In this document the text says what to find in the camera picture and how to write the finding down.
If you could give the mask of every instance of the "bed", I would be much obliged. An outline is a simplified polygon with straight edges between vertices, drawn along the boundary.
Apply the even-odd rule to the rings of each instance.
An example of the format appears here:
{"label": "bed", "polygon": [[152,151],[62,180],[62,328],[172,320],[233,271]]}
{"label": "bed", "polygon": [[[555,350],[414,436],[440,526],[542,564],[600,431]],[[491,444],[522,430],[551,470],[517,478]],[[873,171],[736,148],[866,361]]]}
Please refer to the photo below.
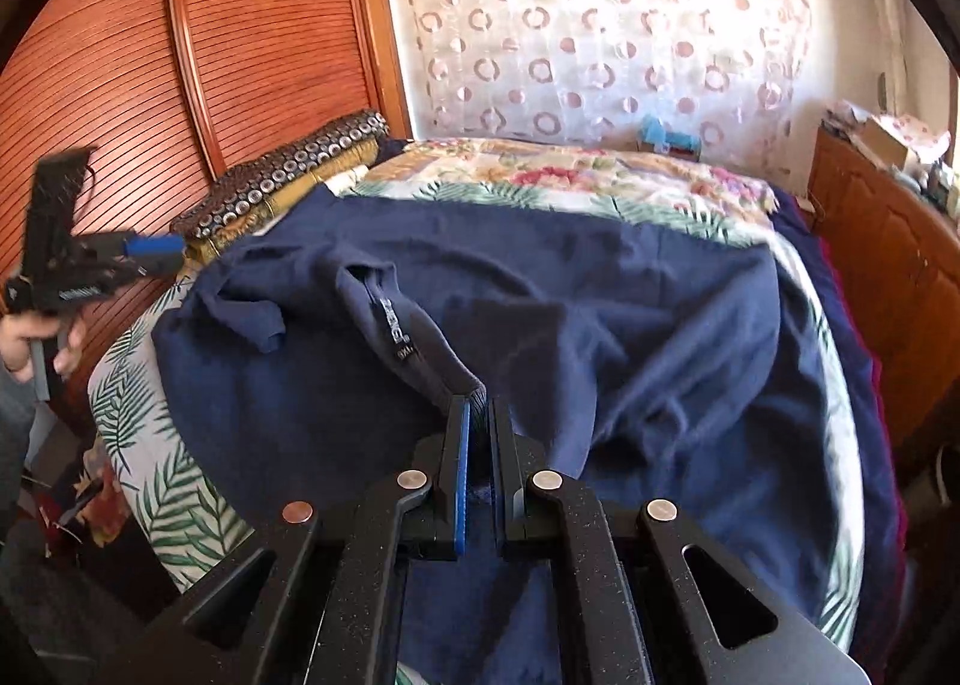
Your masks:
{"label": "bed", "polygon": [[[649,223],[729,247],[769,249],[817,321],[826,385],[827,472],[837,527],[817,624],[868,672],[882,668],[893,629],[881,617],[896,616],[886,613],[901,569],[889,448],[871,359],[843,310],[824,250],[806,232],[792,199],[762,181],[654,154],[472,139],[411,144],[376,168],[353,168],[318,188],[351,199],[467,202]],[[133,515],[181,590],[250,530],[179,437],[152,344],[160,315],[184,300],[197,274],[184,272],[117,340],[88,386]],[[401,669],[398,677],[416,673]]]}

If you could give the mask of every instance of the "curtain with circle pattern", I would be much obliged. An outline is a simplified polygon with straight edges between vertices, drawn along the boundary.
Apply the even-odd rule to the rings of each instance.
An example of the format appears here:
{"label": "curtain with circle pattern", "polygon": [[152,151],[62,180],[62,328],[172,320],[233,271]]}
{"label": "curtain with circle pattern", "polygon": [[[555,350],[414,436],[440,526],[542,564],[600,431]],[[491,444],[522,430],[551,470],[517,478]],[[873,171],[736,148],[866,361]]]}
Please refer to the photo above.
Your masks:
{"label": "curtain with circle pattern", "polygon": [[808,0],[395,0],[423,137],[635,149],[640,120],[700,135],[704,161],[789,174]]}

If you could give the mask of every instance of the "human hand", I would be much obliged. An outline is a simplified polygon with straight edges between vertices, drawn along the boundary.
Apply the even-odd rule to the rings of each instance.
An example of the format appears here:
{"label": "human hand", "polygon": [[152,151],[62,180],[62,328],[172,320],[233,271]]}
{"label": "human hand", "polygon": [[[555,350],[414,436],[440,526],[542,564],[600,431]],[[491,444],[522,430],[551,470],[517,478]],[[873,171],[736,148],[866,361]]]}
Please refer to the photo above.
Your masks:
{"label": "human hand", "polygon": [[[61,317],[47,317],[37,312],[8,314],[0,319],[0,359],[19,382],[34,377],[34,364],[30,361],[30,341],[34,338],[53,338],[68,322]],[[67,375],[77,370],[83,355],[83,338],[86,325],[83,318],[75,317],[67,336],[67,345],[54,359],[54,370]]]}

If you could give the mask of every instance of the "metal rivet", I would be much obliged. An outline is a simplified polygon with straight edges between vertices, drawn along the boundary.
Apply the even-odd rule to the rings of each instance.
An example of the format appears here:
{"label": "metal rivet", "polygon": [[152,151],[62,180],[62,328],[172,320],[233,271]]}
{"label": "metal rivet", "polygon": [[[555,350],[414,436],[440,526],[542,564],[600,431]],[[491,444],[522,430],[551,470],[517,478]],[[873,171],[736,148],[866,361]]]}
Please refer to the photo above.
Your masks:
{"label": "metal rivet", "polygon": [[306,501],[291,501],[283,507],[283,519],[290,525],[299,525],[313,517],[313,506]]}
{"label": "metal rivet", "polygon": [[404,471],[397,477],[397,484],[404,490],[419,490],[426,484],[426,474],[416,469]]}
{"label": "metal rivet", "polygon": [[539,471],[534,474],[534,484],[541,490],[559,490],[563,477],[556,471]]}
{"label": "metal rivet", "polygon": [[670,501],[657,498],[647,504],[647,514],[659,522],[671,522],[677,519],[677,507]]}

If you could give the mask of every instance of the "triangular cutout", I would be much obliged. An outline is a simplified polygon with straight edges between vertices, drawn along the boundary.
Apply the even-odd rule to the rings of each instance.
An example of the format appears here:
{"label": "triangular cutout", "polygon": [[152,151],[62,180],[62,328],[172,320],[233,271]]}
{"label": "triangular cutout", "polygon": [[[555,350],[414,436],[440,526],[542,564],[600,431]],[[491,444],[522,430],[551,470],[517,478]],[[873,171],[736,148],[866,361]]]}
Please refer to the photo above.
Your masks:
{"label": "triangular cutout", "polygon": [[238,648],[275,560],[277,554],[269,549],[253,555],[190,613],[184,621],[186,629],[220,650]]}
{"label": "triangular cutout", "polygon": [[693,575],[720,644],[727,650],[776,630],[776,615],[699,546],[688,546],[683,560]]}

